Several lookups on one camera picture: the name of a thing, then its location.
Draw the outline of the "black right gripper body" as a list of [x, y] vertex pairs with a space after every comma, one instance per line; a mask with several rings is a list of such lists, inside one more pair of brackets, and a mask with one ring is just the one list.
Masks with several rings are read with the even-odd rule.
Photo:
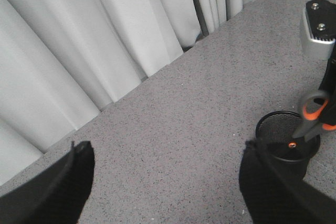
[[328, 59], [327, 68], [319, 90], [326, 91], [330, 95], [328, 104], [319, 116], [319, 122], [335, 126], [335, 49]]

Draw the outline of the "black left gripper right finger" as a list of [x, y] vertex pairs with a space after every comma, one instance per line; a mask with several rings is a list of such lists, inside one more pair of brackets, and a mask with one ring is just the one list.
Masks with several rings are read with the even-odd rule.
[[246, 142], [239, 189], [253, 223], [335, 223], [335, 200], [273, 160], [257, 140]]

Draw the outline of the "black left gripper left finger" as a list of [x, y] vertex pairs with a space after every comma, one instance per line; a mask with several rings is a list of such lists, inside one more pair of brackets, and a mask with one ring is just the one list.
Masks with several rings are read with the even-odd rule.
[[49, 168], [1, 196], [1, 223], [77, 223], [95, 169], [89, 141], [72, 145]]

